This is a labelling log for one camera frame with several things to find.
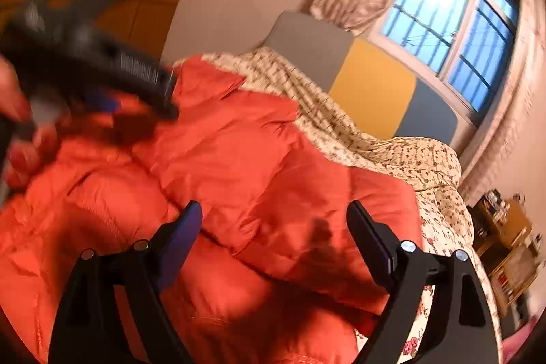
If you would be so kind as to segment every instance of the window frame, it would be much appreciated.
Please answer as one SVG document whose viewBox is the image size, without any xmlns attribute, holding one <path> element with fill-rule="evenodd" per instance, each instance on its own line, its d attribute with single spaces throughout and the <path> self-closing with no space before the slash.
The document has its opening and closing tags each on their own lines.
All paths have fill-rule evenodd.
<svg viewBox="0 0 546 364">
<path fill-rule="evenodd" d="M 470 29 L 478 14 L 478 5 L 480 0 L 468 0 L 466 3 L 465 10 L 463 12 L 460 27 L 453 37 L 451 47 L 446 55 L 444 64 L 440 71 L 436 73 L 432 68 L 427 64 L 422 62 L 419 58 L 413 55 L 411 52 L 406 50 L 404 47 L 400 46 L 398 43 L 392 39 L 384 36 L 382 34 L 383 26 L 389 17 L 389 13 L 394 5 L 394 1 L 389 5 L 386 12 L 379 20 L 373 25 L 368 35 L 368 40 L 380 47 L 382 50 L 389 53 L 394 58 L 398 59 L 404 65 L 408 66 L 412 71 L 414 71 L 422 80 L 424 80 L 428 85 L 434 88 L 443 99 L 451 105 L 454 110 L 460 114 L 469 124 L 474 127 L 478 127 L 481 123 L 485 113 L 489 109 L 493 99 L 499 92 L 499 85 L 504 79 L 504 73 L 501 76 L 497 76 L 492 87 L 496 89 L 495 93 L 490 95 L 486 102 L 482 105 L 482 111 L 476 111 L 466 99 L 449 83 L 449 77 L 451 73 L 456 69 L 459 56 L 465 46 L 466 38 L 469 36 Z M 500 5 L 498 5 L 494 0 L 484 0 L 491 7 L 491 9 L 497 13 L 502 21 L 506 24 L 509 30 L 514 35 L 514 40 L 517 32 L 517 24 L 504 13 Z M 519 0 L 514 0 L 514 8 L 519 10 Z M 506 58 L 506 68 L 511 61 L 513 47 L 510 49 L 510 55 Z"/>
</svg>

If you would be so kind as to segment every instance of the orange puffer jacket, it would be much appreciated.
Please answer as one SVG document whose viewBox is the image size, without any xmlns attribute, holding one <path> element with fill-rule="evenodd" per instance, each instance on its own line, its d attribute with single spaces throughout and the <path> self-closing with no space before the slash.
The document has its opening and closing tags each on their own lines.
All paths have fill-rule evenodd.
<svg viewBox="0 0 546 364">
<path fill-rule="evenodd" d="M 162 300 L 196 363 L 355 358 L 353 327 L 368 333 L 387 295 L 348 232 L 347 205 L 361 200 L 376 221 L 420 245 L 413 190 L 328 161 L 293 124 L 295 102 L 239 90 L 243 81 L 190 59 L 173 96 L 178 122 L 125 146 L 89 129 L 65 136 L 55 161 L 6 205 L 0 306 L 40 361 L 80 252 L 150 238 L 192 199 L 203 206 L 203 230 Z M 126 333 L 142 358 L 130 322 Z"/>
</svg>

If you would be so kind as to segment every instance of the bed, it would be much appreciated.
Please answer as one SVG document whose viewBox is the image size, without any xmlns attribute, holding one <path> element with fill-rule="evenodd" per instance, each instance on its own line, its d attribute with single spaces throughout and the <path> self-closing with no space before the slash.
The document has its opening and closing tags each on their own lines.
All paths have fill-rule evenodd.
<svg viewBox="0 0 546 364">
<path fill-rule="evenodd" d="M 469 253 L 487 298 L 499 346 L 501 335 L 495 299 L 487 273 L 472 249 L 472 220 L 457 192 L 461 169 L 455 151 L 430 137 L 379 139 L 360 131 L 349 114 L 320 87 L 320 84 L 333 82 L 330 68 L 342 62 L 352 38 L 348 40 L 347 33 L 324 27 L 314 19 L 302 19 L 301 13 L 290 16 L 290 20 L 285 17 L 280 26 L 278 22 L 264 45 L 254 51 L 239 55 L 207 54 L 203 59 L 222 70 L 246 76 L 241 89 L 283 95 L 297 101 L 300 115 L 296 125 L 328 159 L 386 173 L 410 184 L 418 200 L 424 250 L 449 255 L 462 248 Z M 315 79 L 311 80 L 305 72 Z M 378 112 L 378 109 L 369 110 L 369 113 Z M 450 132 L 444 126 L 437 139 L 441 139 L 441 135 L 449 138 Z M 400 362 L 416 355 L 433 292 L 431 286 L 423 291 Z M 359 332 L 356 335 L 361 348 L 366 338 Z"/>
</svg>

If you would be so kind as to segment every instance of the headboard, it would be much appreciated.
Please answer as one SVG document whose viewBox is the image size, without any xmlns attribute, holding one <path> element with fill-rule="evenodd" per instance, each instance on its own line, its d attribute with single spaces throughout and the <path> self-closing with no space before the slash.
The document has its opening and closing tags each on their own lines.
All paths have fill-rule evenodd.
<svg viewBox="0 0 546 364">
<path fill-rule="evenodd" d="M 373 44 L 307 14 L 283 12 L 264 45 L 309 76 L 362 131 L 381 139 L 416 136 L 451 143 L 455 112 Z"/>
</svg>

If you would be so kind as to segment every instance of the window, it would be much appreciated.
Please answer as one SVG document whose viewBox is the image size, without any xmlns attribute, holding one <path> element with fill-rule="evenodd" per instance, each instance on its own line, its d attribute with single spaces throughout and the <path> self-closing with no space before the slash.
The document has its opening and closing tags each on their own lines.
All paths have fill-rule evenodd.
<svg viewBox="0 0 546 364">
<path fill-rule="evenodd" d="M 516 21 L 515 0 L 395 0 L 380 34 L 479 124 L 511 55 Z"/>
</svg>

